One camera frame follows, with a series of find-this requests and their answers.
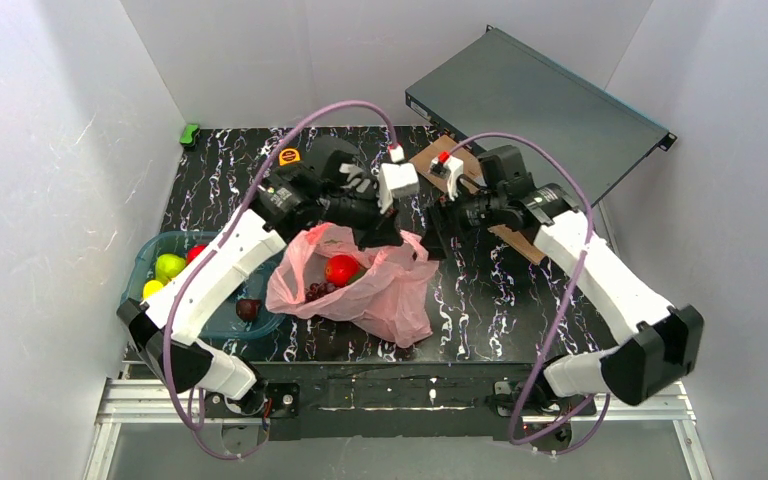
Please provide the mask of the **red fake peach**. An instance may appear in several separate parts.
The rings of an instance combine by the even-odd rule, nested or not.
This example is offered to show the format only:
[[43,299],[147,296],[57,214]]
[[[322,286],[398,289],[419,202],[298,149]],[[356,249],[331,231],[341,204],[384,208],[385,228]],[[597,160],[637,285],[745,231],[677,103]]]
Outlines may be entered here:
[[326,262],[325,281],[342,288],[350,285],[362,274],[362,266],[350,255],[335,255]]

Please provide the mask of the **pink plastic bag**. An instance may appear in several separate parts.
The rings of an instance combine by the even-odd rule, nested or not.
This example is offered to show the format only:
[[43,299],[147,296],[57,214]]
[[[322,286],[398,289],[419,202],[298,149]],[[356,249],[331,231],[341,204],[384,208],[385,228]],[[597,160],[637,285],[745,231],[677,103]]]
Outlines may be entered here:
[[[433,333],[426,311],[429,284],[439,263],[429,259],[420,236],[400,232],[403,244],[358,250],[352,230],[333,223],[298,234],[272,273],[265,308],[301,319],[320,316],[351,322],[400,348],[408,348]],[[366,272],[352,284],[308,301],[307,288],[324,279],[325,262],[345,254]]]

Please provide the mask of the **purple fake grapes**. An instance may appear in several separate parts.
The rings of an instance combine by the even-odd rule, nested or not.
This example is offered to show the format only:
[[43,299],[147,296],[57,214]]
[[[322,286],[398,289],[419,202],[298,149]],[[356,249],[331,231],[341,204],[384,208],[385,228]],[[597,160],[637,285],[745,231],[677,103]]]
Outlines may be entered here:
[[338,290],[335,284],[325,281],[310,284],[305,291],[305,301],[313,302]]

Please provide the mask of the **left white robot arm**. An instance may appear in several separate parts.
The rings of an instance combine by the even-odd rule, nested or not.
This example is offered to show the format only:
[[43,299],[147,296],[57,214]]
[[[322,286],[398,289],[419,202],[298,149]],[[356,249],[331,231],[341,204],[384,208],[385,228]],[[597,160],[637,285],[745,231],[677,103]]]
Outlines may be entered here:
[[402,245],[395,198],[384,177],[372,177],[358,156],[337,137],[315,139],[298,160],[271,168],[249,207],[238,208],[158,292],[118,307],[138,354],[170,393],[201,388],[240,400],[257,384],[246,361],[199,337],[228,297],[302,231],[326,222],[348,228],[359,250]]

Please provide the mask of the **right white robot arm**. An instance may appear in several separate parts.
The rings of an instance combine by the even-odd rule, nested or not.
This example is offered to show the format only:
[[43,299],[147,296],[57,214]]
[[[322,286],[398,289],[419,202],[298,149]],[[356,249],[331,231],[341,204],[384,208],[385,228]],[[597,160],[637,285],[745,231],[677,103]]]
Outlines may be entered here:
[[465,162],[447,151],[418,164],[420,173],[443,184],[442,196],[426,209],[422,244],[430,257],[444,258],[451,239],[473,230],[517,231],[575,280],[616,343],[546,362],[528,403],[605,393],[638,405],[694,370],[704,329],[696,308],[676,307],[640,280],[589,233],[585,212],[561,186],[536,186],[517,147],[494,148],[477,163],[482,184],[470,180]]

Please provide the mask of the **dark fake plum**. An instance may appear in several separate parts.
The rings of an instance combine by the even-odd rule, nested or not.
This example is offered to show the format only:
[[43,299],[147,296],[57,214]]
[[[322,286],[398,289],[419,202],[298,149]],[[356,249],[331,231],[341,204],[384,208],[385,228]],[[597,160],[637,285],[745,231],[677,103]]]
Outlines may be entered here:
[[235,312],[242,322],[251,324],[258,320],[261,305],[260,299],[241,298],[235,304]]

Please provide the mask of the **red fake apple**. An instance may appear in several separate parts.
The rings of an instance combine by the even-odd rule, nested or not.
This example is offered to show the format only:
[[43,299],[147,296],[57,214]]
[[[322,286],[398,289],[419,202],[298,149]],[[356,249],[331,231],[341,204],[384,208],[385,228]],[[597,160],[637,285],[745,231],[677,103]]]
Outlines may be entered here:
[[207,248],[207,244],[198,244],[190,248],[186,253],[186,263],[191,264]]

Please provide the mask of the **green fake apple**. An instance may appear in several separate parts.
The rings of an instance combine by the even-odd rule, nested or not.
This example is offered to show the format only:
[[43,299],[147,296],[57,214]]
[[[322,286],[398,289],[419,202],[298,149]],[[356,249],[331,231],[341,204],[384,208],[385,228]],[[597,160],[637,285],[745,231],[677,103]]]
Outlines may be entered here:
[[163,284],[179,275],[187,266],[185,258],[172,253],[159,255],[155,260],[154,279]]

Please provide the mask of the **yellow fake lemon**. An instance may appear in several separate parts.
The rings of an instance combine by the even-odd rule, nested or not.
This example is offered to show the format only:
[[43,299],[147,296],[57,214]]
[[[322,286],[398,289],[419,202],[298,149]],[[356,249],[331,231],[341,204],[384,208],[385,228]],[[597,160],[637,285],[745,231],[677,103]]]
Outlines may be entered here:
[[146,300],[164,288],[165,284],[157,279],[148,280],[142,288],[142,299]]

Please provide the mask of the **orange tape measure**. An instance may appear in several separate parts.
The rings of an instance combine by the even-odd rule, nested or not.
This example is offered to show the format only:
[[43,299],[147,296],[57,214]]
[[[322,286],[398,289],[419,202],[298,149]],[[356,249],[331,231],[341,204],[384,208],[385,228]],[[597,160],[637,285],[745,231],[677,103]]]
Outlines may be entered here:
[[278,155],[279,165],[286,166],[302,160],[301,153],[295,148],[285,148]]

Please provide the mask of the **blue plastic fruit container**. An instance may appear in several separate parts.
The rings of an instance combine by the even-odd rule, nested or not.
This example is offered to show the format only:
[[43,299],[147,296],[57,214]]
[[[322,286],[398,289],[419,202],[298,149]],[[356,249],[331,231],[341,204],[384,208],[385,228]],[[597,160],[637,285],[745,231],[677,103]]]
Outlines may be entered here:
[[[191,249],[210,243],[216,236],[215,232],[210,231],[169,231],[155,236],[135,257],[134,267],[121,299],[142,299],[145,283],[155,278],[155,263],[159,256],[174,254],[184,258]],[[266,309],[267,284],[282,258],[282,253],[270,257],[238,286],[204,325],[200,338],[249,341],[274,331],[285,316]]]

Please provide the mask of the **green small object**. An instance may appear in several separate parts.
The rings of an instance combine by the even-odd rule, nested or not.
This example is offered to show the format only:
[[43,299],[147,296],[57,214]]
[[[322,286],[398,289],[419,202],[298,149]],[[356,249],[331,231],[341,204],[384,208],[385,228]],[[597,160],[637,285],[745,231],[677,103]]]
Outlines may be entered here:
[[181,135],[179,136],[179,143],[185,147],[191,147],[197,142],[197,137],[200,131],[200,125],[195,123],[186,124]]

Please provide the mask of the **dark rack network switch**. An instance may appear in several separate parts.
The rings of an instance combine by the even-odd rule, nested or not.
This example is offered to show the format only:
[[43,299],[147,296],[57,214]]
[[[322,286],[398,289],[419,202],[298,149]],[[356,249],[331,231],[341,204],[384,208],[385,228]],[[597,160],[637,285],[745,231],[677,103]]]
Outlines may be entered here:
[[478,154],[506,144],[499,133],[547,151],[598,204],[642,160],[668,150],[668,128],[499,28],[417,80],[405,103]]

